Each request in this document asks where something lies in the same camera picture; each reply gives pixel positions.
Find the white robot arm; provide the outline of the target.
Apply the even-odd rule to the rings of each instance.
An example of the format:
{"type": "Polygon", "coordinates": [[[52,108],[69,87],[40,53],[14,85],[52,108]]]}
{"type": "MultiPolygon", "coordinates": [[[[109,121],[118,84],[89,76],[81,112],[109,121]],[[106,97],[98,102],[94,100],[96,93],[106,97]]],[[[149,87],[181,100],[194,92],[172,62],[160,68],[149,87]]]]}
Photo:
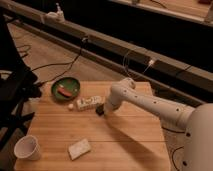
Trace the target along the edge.
{"type": "Polygon", "coordinates": [[[126,101],[170,122],[185,131],[182,171],[213,171],[213,103],[194,108],[139,93],[135,87],[129,77],[113,83],[104,102],[104,113],[109,115],[126,101]]]}

